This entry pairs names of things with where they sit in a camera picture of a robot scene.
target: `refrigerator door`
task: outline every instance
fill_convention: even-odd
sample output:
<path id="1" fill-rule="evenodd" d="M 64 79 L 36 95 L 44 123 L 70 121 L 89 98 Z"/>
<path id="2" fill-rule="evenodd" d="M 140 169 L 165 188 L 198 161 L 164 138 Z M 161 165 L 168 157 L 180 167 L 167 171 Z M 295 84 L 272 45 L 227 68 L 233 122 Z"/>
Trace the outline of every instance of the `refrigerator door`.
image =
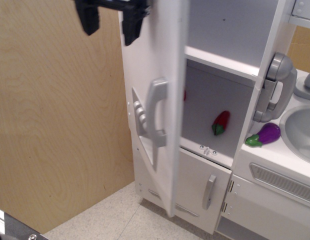
<path id="1" fill-rule="evenodd" d="M 188 0 L 154 0 L 140 37 L 125 46 L 121 36 L 132 145 L 170 217 L 175 209 L 188 9 Z"/>

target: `vent grille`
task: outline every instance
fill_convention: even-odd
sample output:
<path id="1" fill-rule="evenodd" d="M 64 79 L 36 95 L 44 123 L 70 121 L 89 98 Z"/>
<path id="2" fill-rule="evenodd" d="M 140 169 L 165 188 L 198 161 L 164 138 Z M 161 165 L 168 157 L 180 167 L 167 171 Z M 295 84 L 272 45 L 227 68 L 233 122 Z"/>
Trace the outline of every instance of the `vent grille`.
<path id="1" fill-rule="evenodd" d="M 255 163 L 249 165 L 254 179 L 310 202 L 310 186 Z"/>

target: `speckled floor tile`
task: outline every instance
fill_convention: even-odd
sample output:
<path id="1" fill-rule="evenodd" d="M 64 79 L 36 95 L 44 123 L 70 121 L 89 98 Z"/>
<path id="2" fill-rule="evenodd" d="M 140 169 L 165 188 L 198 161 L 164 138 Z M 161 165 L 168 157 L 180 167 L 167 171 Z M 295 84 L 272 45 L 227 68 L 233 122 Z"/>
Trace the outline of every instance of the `speckled floor tile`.
<path id="1" fill-rule="evenodd" d="M 168 218 L 157 205 L 143 200 L 119 240 L 229 240 L 215 233 L 210 235 L 175 216 Z"/>
<path id="2" fill-rule="evenodd" d="M 229 240 L 210 235 L 135 193 L 134 182 L 45 234 L 50 240 Z"/>
<path id="3" fill-rule="evenodd" d="M 50 240 L 117 240 L 140 206 L 142 198 L 131 183 L 45 234 Z"/>

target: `sink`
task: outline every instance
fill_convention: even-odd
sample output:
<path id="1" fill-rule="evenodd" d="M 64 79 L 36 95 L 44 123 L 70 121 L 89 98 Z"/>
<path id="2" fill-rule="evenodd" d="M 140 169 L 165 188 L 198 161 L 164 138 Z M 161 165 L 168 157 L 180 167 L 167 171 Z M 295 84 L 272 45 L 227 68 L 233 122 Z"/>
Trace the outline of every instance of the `sink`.
<path id="1" fill-rule="evenodd" d="M 279 127 L 289 149 L 310 163 L 310 106 L 298 106 L 287 111 Z"/>

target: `purple eggplant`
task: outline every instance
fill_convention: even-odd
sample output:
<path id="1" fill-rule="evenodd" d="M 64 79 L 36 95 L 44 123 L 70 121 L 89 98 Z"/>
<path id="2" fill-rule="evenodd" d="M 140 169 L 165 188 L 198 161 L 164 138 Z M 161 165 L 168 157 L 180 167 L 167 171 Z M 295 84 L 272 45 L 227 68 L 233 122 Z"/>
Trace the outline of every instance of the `purple eggplant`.
<path id="1" fill-rule="evenodd" d="M 281 129 L 275 123 L 266 123 L 261 130 L 248 138 L 245 144 L 250 147 L 261 147 L 264 144 L 269 144 L 278 140 L 281 136 Z"/>

